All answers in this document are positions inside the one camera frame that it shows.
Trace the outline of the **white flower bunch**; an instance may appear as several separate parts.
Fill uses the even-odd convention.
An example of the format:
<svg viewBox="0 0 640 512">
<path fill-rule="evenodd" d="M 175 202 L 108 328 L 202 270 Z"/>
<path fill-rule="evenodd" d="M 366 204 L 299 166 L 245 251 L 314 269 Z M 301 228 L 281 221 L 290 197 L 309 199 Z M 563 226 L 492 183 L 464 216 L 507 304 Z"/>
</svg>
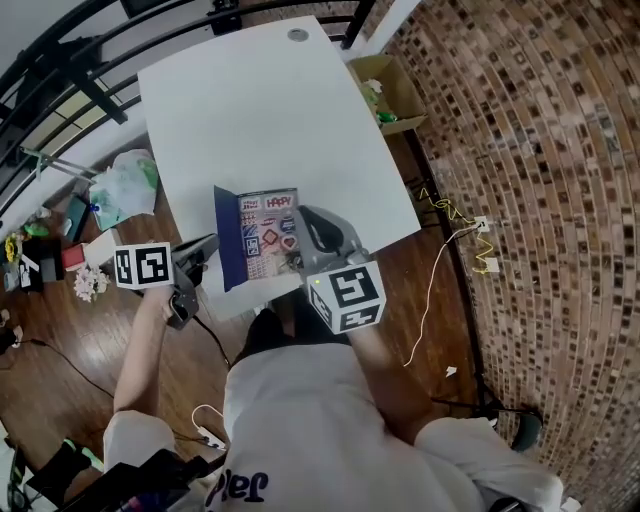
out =
<svg viewBox="0 0 640 512">
<path fill-rule="evenodd" d="M 91 303 L 109 284 L 109 277 L 99 267 L 85 266 L 76 272 L 74 291 L 79 299 Z"/>
</svg>

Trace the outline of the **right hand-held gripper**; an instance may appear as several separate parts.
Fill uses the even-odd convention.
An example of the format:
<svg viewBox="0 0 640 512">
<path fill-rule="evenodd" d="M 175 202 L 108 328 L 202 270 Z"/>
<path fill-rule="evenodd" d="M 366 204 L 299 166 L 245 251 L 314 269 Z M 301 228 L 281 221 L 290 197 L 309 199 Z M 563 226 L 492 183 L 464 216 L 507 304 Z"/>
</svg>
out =
<svg viewBox="0 0 640 512">
<path fill-rule="evenodd" d="M 386 306 L 384 285 L 377 262 L 357 249 L 353 226 L 329 210 L 301 205 L 297 230 L 304 272 L 313 273 L 305 277 L 307 298 L 330 331 L 345 334 L 378 324 Z M 316 271 L 319 252 L 346 256 Z"/>
</svg>

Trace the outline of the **purple sticker book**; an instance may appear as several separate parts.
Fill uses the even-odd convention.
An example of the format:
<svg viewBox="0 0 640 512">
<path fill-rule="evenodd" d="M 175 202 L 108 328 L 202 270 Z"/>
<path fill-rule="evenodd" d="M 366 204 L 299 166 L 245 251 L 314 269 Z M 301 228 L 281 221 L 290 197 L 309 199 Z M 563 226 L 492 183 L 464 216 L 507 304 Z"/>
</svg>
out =
<svg viewBox="0 0 640 512">
<path fill-rule="evenodd" d="M 295 188 L 235 194 L 216 186 L 213 197 L 226 292 L 251 280 L 297 271 Z"/>
</svg>

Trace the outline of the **person's left hand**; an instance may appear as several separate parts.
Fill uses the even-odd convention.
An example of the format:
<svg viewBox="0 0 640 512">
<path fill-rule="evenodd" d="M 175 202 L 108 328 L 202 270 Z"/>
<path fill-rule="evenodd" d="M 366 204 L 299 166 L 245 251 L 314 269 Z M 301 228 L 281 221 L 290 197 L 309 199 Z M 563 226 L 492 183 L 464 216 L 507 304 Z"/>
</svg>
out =
<svg viewBox="0 0 640 512">
<path fill-rule="evenodd" d="M 170 305 L 172 296 L 172 286 L 148 288 L 142 298 L 141 308 L 148 315 L 159 316 L 167 322 L 173 315 Z"/>
</svg>

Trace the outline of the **white box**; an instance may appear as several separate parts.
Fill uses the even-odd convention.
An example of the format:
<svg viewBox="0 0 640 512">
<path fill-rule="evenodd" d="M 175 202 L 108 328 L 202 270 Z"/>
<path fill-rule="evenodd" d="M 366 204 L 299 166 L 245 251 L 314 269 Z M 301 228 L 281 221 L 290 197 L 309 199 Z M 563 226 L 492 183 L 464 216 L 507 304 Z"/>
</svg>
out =
<svg viewBox="0 0 640 512">
<path fill-rule="evenodd" d="M 108 263 L 120 244 L 121 239 L 115 228 L 105 230 L 95 240 L 85 245 L 84 256 L 86 263 L 90 267 L 99 267 Z"/>
</svg>

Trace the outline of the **metal rod tool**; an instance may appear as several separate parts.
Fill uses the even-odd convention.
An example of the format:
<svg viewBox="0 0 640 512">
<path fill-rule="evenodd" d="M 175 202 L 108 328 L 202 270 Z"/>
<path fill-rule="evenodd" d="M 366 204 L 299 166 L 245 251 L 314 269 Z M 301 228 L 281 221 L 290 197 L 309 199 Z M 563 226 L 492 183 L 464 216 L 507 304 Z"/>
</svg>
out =
<svg viewBox="0 0 640 512">
<path fill-rule="evenodd" d="M 96 171 L 92 168 L 81 166 L 79 164 L 75 164 L 67 160 L 48 155 L 41 151 L 22 147 L 21 152 L 28 157 L 33 157 L 36 159 L 34 172 L 37 180 L 41 179 L 41 174 L 46 168 L 54 169 L 58 172 L 71 176 L 75 179 L 86 181 L 90 184 L 95 184 L 96 178 L 100 174 L 99 171 Z"/>
</svg>

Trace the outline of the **person's left forearm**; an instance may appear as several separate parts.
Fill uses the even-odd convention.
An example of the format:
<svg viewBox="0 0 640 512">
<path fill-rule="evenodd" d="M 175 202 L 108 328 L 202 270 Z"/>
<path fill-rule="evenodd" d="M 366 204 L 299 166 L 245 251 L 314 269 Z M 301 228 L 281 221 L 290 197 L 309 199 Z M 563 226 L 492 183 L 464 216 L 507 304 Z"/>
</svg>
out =
<svg viewBox="0 0 640 512">
<path fill-rule="evenodd" d="M 117 381 L 114 412 L 157 414 L 160 360 L 166 327 L 164 307 L 143 300 L 134 317 Z"/>
</svg>

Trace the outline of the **white table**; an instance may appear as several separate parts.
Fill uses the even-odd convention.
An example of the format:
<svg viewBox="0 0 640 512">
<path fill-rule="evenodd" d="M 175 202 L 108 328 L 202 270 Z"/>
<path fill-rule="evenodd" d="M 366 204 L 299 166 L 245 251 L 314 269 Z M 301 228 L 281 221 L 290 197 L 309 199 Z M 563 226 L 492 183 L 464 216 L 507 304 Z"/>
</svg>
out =
<svg viewBox="0 0 640 512">
<path fill-rule="evenodd" d="M 287 37 L 292 28 L 309 34 Z M 404 183 L 358 86 L 312 16 L 262 24 L 173 54 L 138 75 L 176 227 L 217 229 L 213 192 L 295 188 L 378 251 L 418 231 Z"/>
</svg>

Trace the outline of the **person's white shirt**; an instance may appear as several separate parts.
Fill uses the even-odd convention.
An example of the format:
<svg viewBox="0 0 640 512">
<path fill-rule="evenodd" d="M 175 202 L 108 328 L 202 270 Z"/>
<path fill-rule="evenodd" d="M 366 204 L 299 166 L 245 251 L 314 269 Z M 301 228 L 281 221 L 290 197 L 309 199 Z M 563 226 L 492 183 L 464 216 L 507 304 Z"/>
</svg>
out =
<svg viewBox="0 0 640 512">
<path fill-rule="evenodd" d="M 230 371 L 226 462 L 168 512 L 488 512 L 510 497 L 560 512 L 561 480 L 484 418 L 441 418 L 412 443 L 391 435 L 351 347 L 294 345 Z"/>
</svg>

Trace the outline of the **person's right forearm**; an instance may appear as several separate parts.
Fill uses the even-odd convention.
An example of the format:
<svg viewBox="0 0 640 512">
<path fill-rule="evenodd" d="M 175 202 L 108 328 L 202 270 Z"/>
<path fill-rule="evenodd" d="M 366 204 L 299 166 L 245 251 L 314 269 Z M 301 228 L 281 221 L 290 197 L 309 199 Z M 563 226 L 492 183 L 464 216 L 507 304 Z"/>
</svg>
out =
<svg viewBox="0 0 640 512">
<path fill-rule="evenodd" d="M 413 445 L 436 415 L 427 392 L 389 349 L 376 327 L 350 331 L 349 340 L 371 396 L 393 435 Z"/>
</svg>

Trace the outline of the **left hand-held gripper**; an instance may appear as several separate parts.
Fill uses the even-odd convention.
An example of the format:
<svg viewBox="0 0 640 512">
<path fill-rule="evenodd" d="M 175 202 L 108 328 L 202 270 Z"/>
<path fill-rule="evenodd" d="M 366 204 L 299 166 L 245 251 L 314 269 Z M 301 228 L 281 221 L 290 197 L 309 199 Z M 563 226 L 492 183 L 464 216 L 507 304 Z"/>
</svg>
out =
<svg viewBox="0 0 640 512">
<path fill-rule="evenodd" d="M 216 233 L 171 247 L 168 242 L 118 246 L 114 253 L 114 275 L 119 288 L 142 295 L 148 288 L 172 286 L 170 302 L 173 315 L 170 327 L 181 330 L 197 313 L 196 284 L 208 260 L 218 249 Z M 201 255 L 202 259 L 191 258 Z"/>
</svg>

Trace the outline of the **person's black trousers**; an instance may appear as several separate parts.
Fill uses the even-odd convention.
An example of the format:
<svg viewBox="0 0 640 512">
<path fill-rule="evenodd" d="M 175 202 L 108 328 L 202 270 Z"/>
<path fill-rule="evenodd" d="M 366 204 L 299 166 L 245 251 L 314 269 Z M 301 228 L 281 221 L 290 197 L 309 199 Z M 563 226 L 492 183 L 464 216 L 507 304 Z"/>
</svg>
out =
<svg viewBox="0 0 640 512">
<path fill-rule="evenodd" d="M 251 323 L 244 347 L 234 363 L 261 352 L 287 346 L 340 344 L 350 346 L 346 334 L 333 334 L 301 289 L 281 296 L 261 310 Z"/>
</svg>

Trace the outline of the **cardboard box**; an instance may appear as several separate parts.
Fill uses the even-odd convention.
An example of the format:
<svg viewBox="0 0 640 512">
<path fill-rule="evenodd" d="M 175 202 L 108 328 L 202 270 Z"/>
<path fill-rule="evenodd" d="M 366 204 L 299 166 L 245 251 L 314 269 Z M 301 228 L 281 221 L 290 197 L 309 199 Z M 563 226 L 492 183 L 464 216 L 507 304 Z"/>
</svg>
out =
<svg viewBox="0 0 640 512">
<path fill-rule="evenodd" d="M 414 130 L 425 120 L 423 101 L 395 57 L 373 55 L 357 58 L 349 61 L 347 68 L 360 92 L 361 84 L 366 80 L 376 79 L 382 84 L 378 105 L 368 104 L 363 98 L 384 136 Z"/>
</svg>

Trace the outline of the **black box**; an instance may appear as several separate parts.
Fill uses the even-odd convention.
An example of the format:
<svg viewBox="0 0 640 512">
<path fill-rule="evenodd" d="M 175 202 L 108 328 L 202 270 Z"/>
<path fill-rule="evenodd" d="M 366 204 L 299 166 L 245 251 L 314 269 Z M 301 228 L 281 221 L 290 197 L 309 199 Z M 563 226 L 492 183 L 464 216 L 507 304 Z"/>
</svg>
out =
<svg viewBox="0 0 640 512">
<path fill-rule="evenodd" d="M 61 242 L 40 238 L 24 242 L 18 269 L 24 292 L 42 292 L 45 283 L 62 280 Z"/>
</svg>

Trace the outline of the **white plastic bag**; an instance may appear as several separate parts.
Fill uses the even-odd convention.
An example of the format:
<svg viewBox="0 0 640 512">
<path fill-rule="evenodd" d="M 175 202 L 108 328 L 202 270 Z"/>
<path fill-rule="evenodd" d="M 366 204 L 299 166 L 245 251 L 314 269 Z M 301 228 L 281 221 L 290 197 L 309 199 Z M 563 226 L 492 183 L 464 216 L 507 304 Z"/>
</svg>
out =
<svg viewBox="0 0 640 512">
<path fill-rule="evenodd" d="M 119 154 L 101 180 L 111 204 L 128 216 L 154 214 L 158 184 L 156 163 L 144 149 Z"/>
</svg>

